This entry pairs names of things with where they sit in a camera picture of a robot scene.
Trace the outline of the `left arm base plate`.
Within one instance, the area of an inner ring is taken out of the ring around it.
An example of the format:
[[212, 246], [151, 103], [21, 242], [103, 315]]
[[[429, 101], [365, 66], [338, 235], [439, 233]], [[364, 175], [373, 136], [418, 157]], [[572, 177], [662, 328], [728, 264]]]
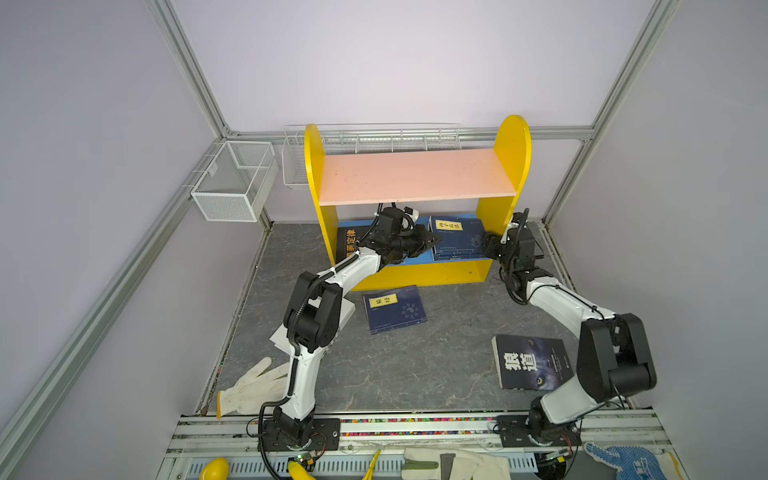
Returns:
[[271, 419], [265, 421], [260, 437], [267, 452], [336, 451], [341, 440], [341, 419], [320, 417], [313, 419], [300, 440], [292, 440], [282, 433]]

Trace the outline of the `blue book dotted circle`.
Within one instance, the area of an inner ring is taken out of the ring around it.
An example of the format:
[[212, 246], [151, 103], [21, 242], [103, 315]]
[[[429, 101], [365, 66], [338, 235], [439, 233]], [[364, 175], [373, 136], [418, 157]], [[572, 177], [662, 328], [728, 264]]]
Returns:
[[416, 285], [365, 294], [363, 305], [372, 335], [427, 321]]

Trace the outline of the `blue book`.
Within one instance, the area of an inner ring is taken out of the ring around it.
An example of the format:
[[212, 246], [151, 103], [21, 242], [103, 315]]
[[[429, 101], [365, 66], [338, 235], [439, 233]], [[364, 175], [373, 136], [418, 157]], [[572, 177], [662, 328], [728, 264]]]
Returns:
[[482, 221], [475, 217], [436, 215], [429, 219], [430, 231], [442, 240], [432, 248], [435, 261], [474, 260], [485, 257]]

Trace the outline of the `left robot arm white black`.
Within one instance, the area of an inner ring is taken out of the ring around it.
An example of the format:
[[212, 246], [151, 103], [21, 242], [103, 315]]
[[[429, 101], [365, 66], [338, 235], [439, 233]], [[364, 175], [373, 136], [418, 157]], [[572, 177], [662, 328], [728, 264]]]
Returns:
[[385, 267], [416, 258], [442, 241], [417, 219], [410, 207], [381, 205], [350, 255], [327, 270], [298, 277], [283, 318], [290, 355], [285, 394], [260, 408], [262, 414], [272, 410], [274, 430], [286, 443], [310, 441], [319, 367], [341, 330], [345, 295]]

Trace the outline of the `dark book white characters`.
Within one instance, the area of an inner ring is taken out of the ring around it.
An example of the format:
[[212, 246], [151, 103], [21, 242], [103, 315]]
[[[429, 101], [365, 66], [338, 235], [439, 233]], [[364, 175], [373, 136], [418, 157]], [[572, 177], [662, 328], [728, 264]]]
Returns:
[[500, 334], [491, 346], [503, 390], [554, 391], [574, 377], [561, 339]]

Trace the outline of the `black book yellow title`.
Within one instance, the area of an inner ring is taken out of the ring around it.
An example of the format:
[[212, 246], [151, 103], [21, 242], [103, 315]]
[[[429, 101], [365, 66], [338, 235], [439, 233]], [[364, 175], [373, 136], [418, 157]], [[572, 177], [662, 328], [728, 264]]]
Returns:
[[357, 242], [364, 234], [364, 226], [347, 226], [337, 229], [335, 260], [337, 263], [352, 255], [357, 249]]

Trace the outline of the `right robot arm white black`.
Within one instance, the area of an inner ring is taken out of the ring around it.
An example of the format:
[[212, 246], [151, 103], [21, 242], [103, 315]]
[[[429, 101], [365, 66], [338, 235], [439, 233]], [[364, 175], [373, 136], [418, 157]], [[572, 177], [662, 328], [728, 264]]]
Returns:
[[535, 265], [528, 210], [516, 212], [501, 235], [484, 237], [484, 253], [500, 263], [507, 294], [519, 305], [548, 313], [578, 339], [574, 376], [534, 399], [527, 419], [513, 427], [537, 445], [576, 440], [576, 422], [613, 399], [653, 389], [657, 375], [643, 322], [599, 307]]

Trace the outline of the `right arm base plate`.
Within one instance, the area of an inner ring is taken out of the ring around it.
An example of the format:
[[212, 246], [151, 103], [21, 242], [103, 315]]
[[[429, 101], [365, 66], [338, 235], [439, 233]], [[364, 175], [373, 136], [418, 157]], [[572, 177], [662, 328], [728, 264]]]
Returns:
[[499, 415], [495, 418], [492, 432], [500, 437], [505, 448], [576, 448], [582, 444], [576, 422], [556, 425], [546, 419], [531, 420], [528, 414]]

